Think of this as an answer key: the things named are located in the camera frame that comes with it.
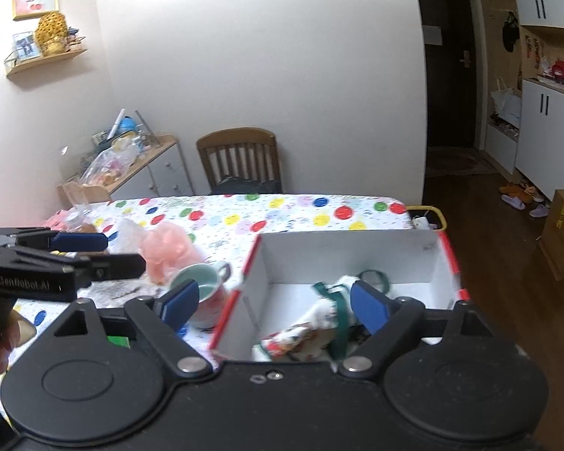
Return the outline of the person's left hand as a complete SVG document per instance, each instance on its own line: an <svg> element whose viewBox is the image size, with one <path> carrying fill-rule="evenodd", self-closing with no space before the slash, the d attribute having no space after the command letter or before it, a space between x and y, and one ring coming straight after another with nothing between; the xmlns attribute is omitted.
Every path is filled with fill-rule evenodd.
<svg viewBox="0 0 564 451"><path fill-rule="evenodd" d="M11 310L7 326L0 335L0 375L8 368L9 357L13 350L29 342L35 335L36 327L20 313Z"/></svg>

